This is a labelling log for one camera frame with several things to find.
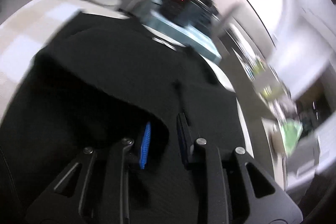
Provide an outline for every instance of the black fabric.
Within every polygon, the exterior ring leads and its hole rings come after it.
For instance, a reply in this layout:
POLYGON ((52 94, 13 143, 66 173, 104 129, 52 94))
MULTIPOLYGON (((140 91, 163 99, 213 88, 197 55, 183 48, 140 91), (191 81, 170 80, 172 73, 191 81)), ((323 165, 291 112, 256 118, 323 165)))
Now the black fabric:
POLYGON ((197 222, 176 116, 186 112, 222 148, 245 147, 236 97, 193 49, 174 51, 152 37, 135 19, 80 13, 36 55, 0 127, 0 196, 9 203, 1 223, 11 212, 24 215, 83 147, 136 138, 147 121, 148 164, 130 175, 131 221, 197 222))

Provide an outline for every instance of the white table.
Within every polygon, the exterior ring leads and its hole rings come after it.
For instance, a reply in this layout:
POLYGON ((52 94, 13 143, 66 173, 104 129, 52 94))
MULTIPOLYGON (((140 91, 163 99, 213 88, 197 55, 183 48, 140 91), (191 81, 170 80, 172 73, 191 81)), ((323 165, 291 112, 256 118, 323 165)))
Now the white table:
MULTIPOLYGON (((0 25, 0 119, 15 90, 28 72, 33 56, 79 11, 119 19, 125 15, 83 0, 33 0, 0 25)), ((148 28, 155 35, 177 45, 170 37, 148 28)), ((234 91, 224 72, 205 59, 221 84, 234 91)), ((246 150, 253 156, 251 141, 239 102, 238 115, 243 130, 246 150)), ((283 188, 283 175, 275 165, 275 180, 283 188)))

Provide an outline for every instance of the black garment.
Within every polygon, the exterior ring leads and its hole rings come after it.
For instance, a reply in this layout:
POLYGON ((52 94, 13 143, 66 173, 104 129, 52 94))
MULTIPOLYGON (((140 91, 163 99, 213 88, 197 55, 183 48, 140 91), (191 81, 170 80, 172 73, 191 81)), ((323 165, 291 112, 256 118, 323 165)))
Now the black garment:
POLYGON ((193 49, 174 51, 152 37, 135 19, 80 13, 36 55, 0 127, 0 223, 22 217, 83 147, 136 138, 147 121, 147 168, 130 176, 141 185, 130 189, 132 222, 197 222, 176 116, 185 112, 222 148, 245 147, 236 97, 193 49))

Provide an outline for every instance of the screw head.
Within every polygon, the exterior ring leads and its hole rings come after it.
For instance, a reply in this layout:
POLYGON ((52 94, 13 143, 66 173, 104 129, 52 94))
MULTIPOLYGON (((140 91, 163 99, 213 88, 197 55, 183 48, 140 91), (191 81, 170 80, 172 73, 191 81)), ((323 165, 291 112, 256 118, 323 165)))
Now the screw head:
POLYGON ((205 144, 207 144, 207 140, 204 139, 204 138, 198 138, 198 139, 196 140, 196 143, 197 143, 198 145, 205 145, 205 144))
POLYGON ((85 147, 83 152, 84 154, 91 154, 93 152, 93 148, 91 146, 85 147))
POLYGON ((235 151, 239 155, 244 155, 245 154, 245 149, 243 147, 240 147, 240 146, 236 147, 235 151))
POLYGON ((132 140, 131 138, 123 138, 123 139, 121 140, 121 142, 122 142, 123 144, 131 144, 131 143, 133 142, 133 140, 132 140))

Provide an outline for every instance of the clothing tag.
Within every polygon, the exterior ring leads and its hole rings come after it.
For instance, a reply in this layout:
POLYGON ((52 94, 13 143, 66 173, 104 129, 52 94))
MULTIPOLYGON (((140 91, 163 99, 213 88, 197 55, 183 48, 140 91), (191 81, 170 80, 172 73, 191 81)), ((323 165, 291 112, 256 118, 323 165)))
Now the clothing tag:
POLYGON ((173 47, 171 44, 169 44, 169 43, 167 43, 167 42, 165 42, 165 41, 163 41, 163 40, 161 40, 159 38, 153 37, 153 40, 156 41, 156 42, 159 42, 159 43, 161 43, 161 44, 163 44, 165 46, 167 46, 168 48, 170 48, 170 49, 172 49, 174 51, 176 51, 175 47, 173 47))

